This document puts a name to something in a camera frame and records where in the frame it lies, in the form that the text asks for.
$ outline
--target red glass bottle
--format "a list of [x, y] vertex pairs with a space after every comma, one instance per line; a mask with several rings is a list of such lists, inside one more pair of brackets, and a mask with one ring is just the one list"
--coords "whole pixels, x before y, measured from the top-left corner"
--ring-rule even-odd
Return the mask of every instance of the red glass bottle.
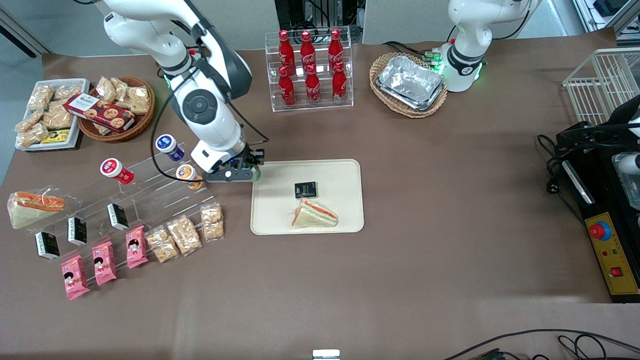
[[291, 81], [291, 78], [289, 77], [289, 72], [286, 66], [281, 66], [278, 71], [280, 72], [278, 85], [280, 85], [282, 102], [284, 103], [285, 108], [291, 109], [296, 105], [296, 94], [293, 90], [293, 81]]
[[344, 74], [344, 63], [335, 63], [335, 73], [333, 74], [333, 102], [344, 104], [347, 100], [347, 75]]
[[282, 66], [287, 68], [287, 74], [294, 76], [296, 74], [296, 59], [293, 55], [293, 47], [289, 42], [289, 34], [287, 30], [280, 30], [280, 61]]
[[307, 101], [309, 106], [320, 105], [320, 79], [316, 75], [316, 65], [308, 64], [305, 67], [307, 71], [307, 80], [305, 84], [307, 86]]
[[302, 68], [307, 73], [309, 65], [316, 68], [316, 49], [311, 44], [311, 33], [309, 30], [302, 31], [302, 46], [300, 47], [300, 57], [302, 58]]
[[342, 62], [342, 43], [340, 43], [340, 30], [331, 30], [331, 43], [329, 44], [329, 73], [333, 74], [336, 63]]

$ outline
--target acrylic bottle rack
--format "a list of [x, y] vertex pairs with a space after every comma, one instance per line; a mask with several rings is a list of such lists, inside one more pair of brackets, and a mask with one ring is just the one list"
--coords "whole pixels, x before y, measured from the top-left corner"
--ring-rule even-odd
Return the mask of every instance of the acrylic bottle rack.
[[[184, 143], [180, 146], [185, 150], [185, 156], [181, 161], [171, 161], [165, 154], [155, 155], [158, 166], [166, 174], [175, 175], [177, 167], [185, 163], [196, 167], [189, 157], [188, 147]], [[127, 263], [124, 240], [126, 231], [111, 227], [107, 214], [107, 205], [111, 203], [125, 209], [129, 229], [144, 224], [146, 232], [184, 214], [196, 226], [200, 239], [204, 239], [200, 206], [214, 202], [214, 196], [207, 189], [206, 183], [200, 189], [192, 190], [186, 183], [159, 174], [151, 158], [135, 165], [124, 165], [134, 173], [134, 180], [130, 184], [120, 185], [116, 180], [105, 177], [63, 196], [63, 211], [26, 228], [31, 239], [40, 231], [56, 236], [60, 257], [52, 260], [52, 263], [60, 265], [76, 255], [82, 255], [90, 284], [93, 282], [93, 266], [89, 266], [93, 264], [92, 247], [111, 240], [117, 263], [116, 270]], [[77, 217], [86, 222], [86, 245], [78, 247], [67, 241], [67, 219], [70, 217]], [[154, 258], [151, 253], [148, 249], [147, 255], [150, 256], [150, 260]]]
[[[339, 29], [342, 43], [342, 61], [344, 62], [344, 74], [347, 76], [347, 98], [343, 104], [333, 102], [333, 75], [329, 73], [329, 44], [331, 43], [331, 30]], [[296, 94], [296, 105], [288, 109], [284, 106], [278, 80], [280, 74], [278, 69], [282, 66], [280, 62], [280, 39], [278, 33], [267, 33], [265, 35], [265, 53], [267, 56], [267, 75], [269, 77], [269, 91], [271, 93], [271, 108], [273, 112], [308, 110], [318, 108], [334, 108], [340, 106], [353, 106], [353, 59], [351, 56], [351, 33], [348, 26], [337, 26], [334, 28], [309, 29], [311, 41], [316, 49], [316, 70], [320, 79], [320, 103], [317, 106], [310, 106], [307, 102], [307, 88], [305, 86], [305, 75], [300, 60], [300, 47], [302, 44], [302, 31], [291, 30], [289, 41], [293, 46], [294, 57], [296, 59], [296, 75], [291, 77], [293, 88]]]

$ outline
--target yellow control panel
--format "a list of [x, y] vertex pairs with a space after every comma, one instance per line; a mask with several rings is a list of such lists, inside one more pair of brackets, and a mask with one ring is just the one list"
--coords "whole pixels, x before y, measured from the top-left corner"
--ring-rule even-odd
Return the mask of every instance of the yellow control panel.
[[609, 293], [611, 295], [640, 293], [609, 213], [585, 219], [584, 222], [598, 257], [600, 269], [607, 281]]

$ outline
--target brown table surface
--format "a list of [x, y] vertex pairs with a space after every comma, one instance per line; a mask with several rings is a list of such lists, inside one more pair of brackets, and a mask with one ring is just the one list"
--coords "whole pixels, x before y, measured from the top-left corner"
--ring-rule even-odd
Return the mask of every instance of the brown table surface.
[[[271, 111], [264, 53], [242, 52], [254, 79], [235, 104], [271, 137], [266, 159], [359, 161], [364, 229], [256, 236], [251, 184], [216, 184], [224, 240], [131, 270], [69, 302], [59, 263], [38, 258], [33, 239], [0, 217], [0, 354], [308, 359], [315, 348], [339, 348], [343, 359], [440, 359], [537, 327], [637, 344], [640, 305], [609, 303], [585, 230], [545, 192], [547, 155], [534, 144], [536, 134], [553, 136], [575, 120], [562, 80], [595, 49], [614, 46], [612, 31], [496, 41], [474, 86], [449, 94], [422, 120], [391, 112], [371, 92], [369, 66], [385, 46], [354, 46], [353, 108], [290, 113]], [[45, 55], [44, 73], [91, 81], [138, 76], [159, 100], [167, 94], [148, 56]], [[171, 111], [159, 131], [196, 141]], [[79, 151], [17, 151], [0, 197], [46, 184], [70, 192], [101, 179], [104, 158], [147, 158], [149, 138], [147, 131], [119, 145], [85, 138]], [[564, 356], [552, 334], [490, 347]]]

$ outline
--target sandwich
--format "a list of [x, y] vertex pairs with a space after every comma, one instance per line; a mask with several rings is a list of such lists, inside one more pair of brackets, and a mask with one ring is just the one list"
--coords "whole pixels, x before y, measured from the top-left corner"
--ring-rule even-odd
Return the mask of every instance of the sandwich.
[[13, 193], [8, 205], [11, 225], [14, 229], [21, 229], [59, 213], [64, 205], [64, 199], [59, 197], [42, 196], [28, 192]]
[[331, 210], [310, 202], [307, 199], [300, 201], [296, 209], [296, 216], [291, 225], [293, 227], [333, 227], [338, 224], [338, 216]]

